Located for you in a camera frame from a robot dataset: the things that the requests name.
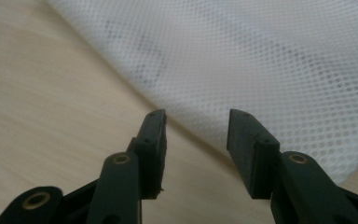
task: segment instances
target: white mesh fabric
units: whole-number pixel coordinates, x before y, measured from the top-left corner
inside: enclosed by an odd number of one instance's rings
[[[137,90],[225,150],[230,108],[340,182],[358,166],[358,0],[49,0]]]

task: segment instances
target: table surface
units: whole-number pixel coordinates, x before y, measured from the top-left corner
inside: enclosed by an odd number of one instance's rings
[[[27,189],[97,178],[155,109],[47,3],[0,0],[0,213]],[[144,223],[274,223],[227,156],[168,119],[165,190]],[[341,186],[358,193],[358,170]]]

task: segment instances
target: screw hole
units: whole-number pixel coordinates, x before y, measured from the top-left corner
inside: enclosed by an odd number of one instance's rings
[[[128,161],[130,161],[130,159],[131,158],[127,155],[118,155],[113,158],[113,162],[115,164],[124,164],[124,163],[127,163]]]
[[[299,163],[299,164],[306,164],[308,163],[307,158],[305,158],[304,156],[300,155],[300,154],[292,154],[289,156],[289,159],[295,163]]]
[[[25,199],[22,203],[22,208],[26,210],[36,209],[47,203],[50,200],[50,197],[51,196],[48,192],[37,192]]]

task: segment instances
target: wooden table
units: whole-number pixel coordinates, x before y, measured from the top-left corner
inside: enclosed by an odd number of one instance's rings
[[[66,194],[124,151],[149,111],[47,3],[0,0],[0,213],[19,194]],[[233,164],[169,119],[163,191],[143,203],[145,223],[274,223]],[[343,185],[358,193],[358,171]]]

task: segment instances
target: light wood surface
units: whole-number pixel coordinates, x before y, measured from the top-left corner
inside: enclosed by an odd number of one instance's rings
[[[0,0],[0,213],[27,189],[97,178],[155,109],[47,3]],[[274,223],[227,156],[170,119],[167,137],[165,191],[143,202],[144,223]],[[342,186],[358,193],[358,171]]]

